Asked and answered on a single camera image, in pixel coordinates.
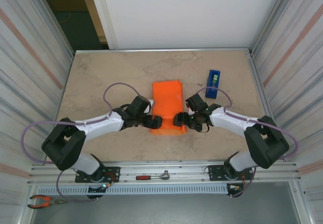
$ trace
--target orange foam block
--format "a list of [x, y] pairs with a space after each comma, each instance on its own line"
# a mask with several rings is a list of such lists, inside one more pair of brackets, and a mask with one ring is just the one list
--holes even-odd
[[163, 123], [159, 129], [151, 129], [154, 135], [183, 135], [186, 127], [173, 125], [174, 116], [183, 112], [183, 87], [179, 80], [154, 82], [152, 84], [152, 95], [155, 101], [153, 115], [160, 116]]

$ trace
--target orange pliers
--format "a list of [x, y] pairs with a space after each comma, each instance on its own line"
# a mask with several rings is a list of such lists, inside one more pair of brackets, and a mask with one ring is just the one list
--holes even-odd
[[44, 207], [49, 207], [50, 205], [57, 205], [57, 204], [64, 204], [67, 203], [66, 200], [54, 200], [50, 196], [45, 196], [45, 195], [34, 195], [31, 196], [29, 199], [42, 199], [45, 202], [40, 204], [40, 205], [27, 205], [31, 209], [42, 209]]

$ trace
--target corrugated metal wall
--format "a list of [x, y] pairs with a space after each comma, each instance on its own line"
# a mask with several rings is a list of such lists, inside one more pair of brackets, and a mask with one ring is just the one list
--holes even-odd
[[255, 63], [279, 126], [300, 141], [294, 157], [323, 221], [323, 0], [288, 0]]
[[[0, 223], [13, 223], [32, 161], [20, 134], [34, 121], [54, 120], [73, 52], [43, 0], [0, 0]], [[27, 151], [40, 146], [52, 126], [26, 135]]]

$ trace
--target dark floor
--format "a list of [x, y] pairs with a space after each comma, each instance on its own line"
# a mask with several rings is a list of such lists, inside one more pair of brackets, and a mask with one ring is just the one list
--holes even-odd
[[74, 51], [102, 50], [95, 27], [88, 12], [54, 12], [63, 32]]
[[288, 183], [253, 183], [238, 199], [223, 194], [103, 196], [36, 210], [32, 223], [297, 224]]

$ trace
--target table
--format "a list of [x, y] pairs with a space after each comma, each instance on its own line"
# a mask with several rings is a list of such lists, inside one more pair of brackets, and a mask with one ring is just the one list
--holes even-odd
[[[206, 85], [209, 70], [221, 71], [219, 88], [233, 100], [230, 109], [250, 117], [263, 116], [244, 50], [97, 51], [77, 52], [68, 78], [59, 119], [85, 120], [109, 111], [102, 100], [112, 83], [125, 82], [152, 97], [154, 81], [179, 79], [184, 100]], [[136, 94], [117, 85], [107, 93], [113, 107], [130, 103]], [[216, 100], [228, 100], [218, 92]], [[183, 136], [156, 136], [144, 127], [111, 132], [89, 141], [83, 151], [102, 161], [226, 159], [247, 150], [245, 139], [226, 129], [208, 133], [188, 130]]]

